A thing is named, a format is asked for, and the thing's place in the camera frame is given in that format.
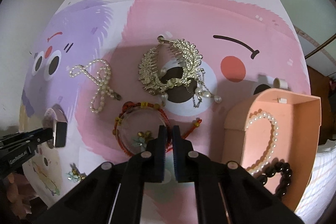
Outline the person left hand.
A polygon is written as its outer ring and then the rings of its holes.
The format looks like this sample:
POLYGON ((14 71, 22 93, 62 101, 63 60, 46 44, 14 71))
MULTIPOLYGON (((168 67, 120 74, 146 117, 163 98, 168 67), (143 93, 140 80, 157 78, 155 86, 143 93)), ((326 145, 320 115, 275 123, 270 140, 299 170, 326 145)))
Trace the person left hand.
POLYGON ((6 198, 9 208, 19 219, 25 219, 31 214, 30 201, 38 195, 26 177, 22 174, 11 173, 7 176, 6 198))

